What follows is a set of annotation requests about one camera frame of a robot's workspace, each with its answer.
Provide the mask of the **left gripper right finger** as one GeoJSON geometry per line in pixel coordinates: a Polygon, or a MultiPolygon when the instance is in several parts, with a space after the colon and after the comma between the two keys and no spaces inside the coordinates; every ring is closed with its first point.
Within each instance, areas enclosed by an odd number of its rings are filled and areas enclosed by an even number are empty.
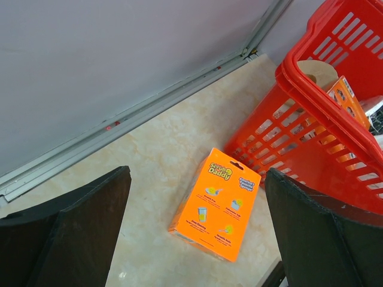
{"type": "Polygon", "coordinates": [[[289,286],[382,286],[382,215],[274,168],[265,193],[289,286]]]}

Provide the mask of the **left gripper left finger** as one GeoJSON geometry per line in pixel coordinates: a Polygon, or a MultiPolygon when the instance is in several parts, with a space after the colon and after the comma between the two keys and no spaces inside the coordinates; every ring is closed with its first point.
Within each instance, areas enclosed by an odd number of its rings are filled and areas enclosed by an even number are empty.
{"type": "Polygon", "coordinates": [[[120,166],[1,219],[2,286],[104,286],[129,196],[120,166]]]}

